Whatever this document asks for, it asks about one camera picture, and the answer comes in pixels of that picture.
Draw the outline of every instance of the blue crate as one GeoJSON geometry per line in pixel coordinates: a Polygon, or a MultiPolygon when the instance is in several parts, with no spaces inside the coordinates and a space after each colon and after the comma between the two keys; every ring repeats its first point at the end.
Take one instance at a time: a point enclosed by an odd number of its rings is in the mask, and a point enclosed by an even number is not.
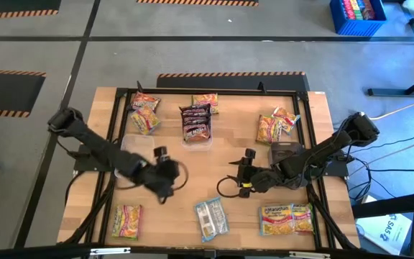
{"type": "Polygon", "coordinates": [[[343,0],[331,0],[330,10],[339,35],[373,36],[386,23],[386,14],[381,0],[370,0],[375,13],[375,20],[350,20],[344,16],[343,0]]]}

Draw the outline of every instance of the wooden tabletop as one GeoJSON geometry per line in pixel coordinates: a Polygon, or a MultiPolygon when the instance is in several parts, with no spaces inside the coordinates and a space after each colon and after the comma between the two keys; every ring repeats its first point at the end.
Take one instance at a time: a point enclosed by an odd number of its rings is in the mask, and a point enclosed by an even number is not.
{"type": "MultiPolygon", "coordinates": [[[[97,88],[88,119],[88,126],[106,136],[116,88],[97,88]]],[[[333,133],[326,95],[322,92],[308,92],[311,114],[317,142],[322,142],[333,133]]],[[[305,204],[308,202],[306,190],[300,188],[292,191],[288,188],[272,188],[265,194],[252,194],[249,199],[221,199],[226,212],[230,232],[217,236],[210,242],[201,242],[201,230],[194,206],[198,202],[219,196],[216,183],[225,175],[236,175],[237,167],[228,162],[240,159],[246,147],[257,151],[254,161],[256,166],[268,166],[267,151],[269,146],[255,142],[257,122],[260,114],[270,115],[276,106],[283,106],[292,111],[290,97],[281,96],[225,96],[218,98],[220,114],[213,116],[213,144],[209,151],[193,152],[181,145],[181,121],[179,106],[190,104],[190,95],[153,94],[162,101],[157,108],[157,116],[161,125],[151,137],[142,137],[129,119],[126,125],[126,137],[136,140],[131,152],[138,152],[152,160],[152,149],[161,145],[167,146],[172,159],[187,165],[189,181],[181,190],[175,192],[167,203],[160,205],[156,196],[141,187],[132,190],[115,190],[106,241],[107,245],[150,246],[150,247],[188,247],[214,249],[301,249],[313,250],[312,235],[279,235],[259,236],[258,208],[264,205],[305,204]],[[143,206],[141,232],[138,241],[111,237],[112,215],[118,204],[141,204],[143,206]]],[[[119,115],[115,134],[120,127],[123,104],[119,107],[119,115]]],[[[300,103],[303,131],[306,145],[309,145],[309,134],[304,117],[304,107],[300,103]]],[[[282,134],[281,141],[298,141],[298,133],[294,129],[291,136],[282,134]]],[[[67,239],[86,217],[91,208],[93,192],[96,186],[97,173],[85,173],[71,187],[63,221],[60,226],[58,241],[67,239]]],[[[184,176],[177,178],[175,185],[182,183],[184,176]]],[[[331,216],[341,231],[359,246],[359,239],[352,215],[351,204],[346,184],[340,178],[325,177],[326,193],[331,216]]],[[[118,179],[118,186],[128,186],[125,179],[118,179]]],[[[238,188],[234,182],[224,182],[221,186],[225,194],[235,194],[238,188]]],[[[326,231],[323,219],[319,215],[319,226],[322,242],[327,246],[326,231]]],[[[98,216],[93,241],[98,239],[101,215],[98,216]]]]}

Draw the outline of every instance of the black mat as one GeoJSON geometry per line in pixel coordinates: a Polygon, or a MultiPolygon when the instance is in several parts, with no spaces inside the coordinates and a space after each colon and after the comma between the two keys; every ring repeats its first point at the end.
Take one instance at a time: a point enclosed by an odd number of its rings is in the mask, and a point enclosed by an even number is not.
{"type": "Polygon", "coordinates": [[[255,90],[263,82],[267,90],[310,91],[304,72],[238,72],[160,74],[158,88],[222,88],[255,90]]]}
{"type": "Polygon", "coordinates": [[[57,14],[61,0],[0,0],[0,18],[57,14]]]}
{"type": "Polygon", "coordinates": [[[198,4],[222,6],[258,6],[258,0],[137,0],[143,4],[198,4]]]}
{"type": "Polygon", "coordinates": [[[0,116],[28,117],[46,74],[29,71],[0,71],[0,116]]]}

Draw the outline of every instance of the concrete floor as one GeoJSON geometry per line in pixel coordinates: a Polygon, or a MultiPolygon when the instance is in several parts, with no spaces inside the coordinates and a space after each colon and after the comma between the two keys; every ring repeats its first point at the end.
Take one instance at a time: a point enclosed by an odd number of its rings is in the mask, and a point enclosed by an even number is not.
{"type": "MultiPolygon", "coordinates": [[[[329,0],[261,0],[259,8],[136,4],[102,1],[92,35],[337,36],[329,0]]],[[[52,17],[0,19],[0,35],[82,35],[93,0],[64,0],[52,17]]],[[[397,4],[385,4],[389,22],[375,36],[413,36],[397,4]]],[[[47,138],[46,122],[58,108],[78,42],[0,42],[0,69],[46,71],[47,80],[27,119],[0,118],[0,249],[8,248],[21,219],[47,138]]],[[[366,88],[414,84],[410,42],[90,42],[70,105],[88,116],[96,87],[155,87],[158,73],[305,71],[312,91],[325,91],[333,123],[352,111],[375,117],[414,99],[365,96],[366,88]]],[[[414,108],[376,122],[375,145],[414,136],[414,108]]],[[[71,149],[75,141],[63,140],[71,149]]],[[[407,143],[357,153],[370,161],[407,143]]],[[[65,187],[73,160],[57,149],[27,245],[52,245],[63,215],[65,187]]],[[[358,165],[349,165],[351,172],[358,165]]],[[[372,165],[414,168],[414,148],[372,165]]],[[[349,184],[365,181],[364,171],[349,184]]],[[[414,193],[414,173],[375,173],[396,196],[414,193]]],[[[371,192],[389,196],[373,183],[371,192]]]]}

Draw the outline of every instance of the black and orange striped tape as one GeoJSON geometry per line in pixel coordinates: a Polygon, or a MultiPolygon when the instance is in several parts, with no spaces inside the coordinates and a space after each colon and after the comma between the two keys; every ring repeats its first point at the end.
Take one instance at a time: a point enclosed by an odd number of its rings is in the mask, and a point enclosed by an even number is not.
{"type": "Polygon", "coordinates": [[[163,73],[158,78],[182,78],[182,77],[211,77],[211,76],[304,76],[301,71],[290,72],[230,72],[230,73],[163,73]]]}
{"type": "Polygon", "coordinates": [[[30,72],[30,71],[2,71],[0,70],[0,74],[5,75],[26,75],[26,76],[44,76],[46,77],[45,72],[30,72]]]}
{"type": "Polygon", "coordinates": [[[0,18],[14,17],[35,17],[57,14],[58,10],[37,10],[37,11],[20,11],[20,12],[0,12],[0,18]]]}
{"type": "Polygon", "coordinates": [[[199,4],[199,5],[221,5],[221,6],[258,6],[258,0],[235,1],[235,0],[137,0],[143,4],[199,4]]]}
{"type": "Polygon", "coordinates": [[[29,116],[29,112],[21,112],[21,111],[2,111],[0,110],[0,117],[19,117],[19,118],[26,118],[29,116]]]}

